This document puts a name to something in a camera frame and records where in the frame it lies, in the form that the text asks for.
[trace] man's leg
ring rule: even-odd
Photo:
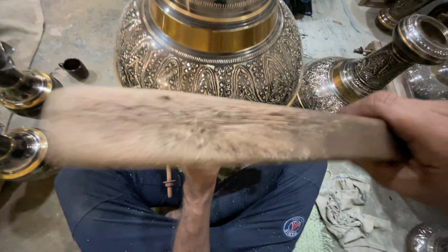
[[[212,204],[224,205],[229,200],[240,203],[234,218],[222,225],[212,224],[211,250],[291,251],[311,213],[327,163],[302,162],[249,169],[265,171],[269,177],[261,179],[263,183],[229,193],[222,202]]]
[[[168,198],[163,170],[62,169],[55,188],[73,238],[83,252],[171,251],[177,221],[151,210],[181,204],[183,176]]]

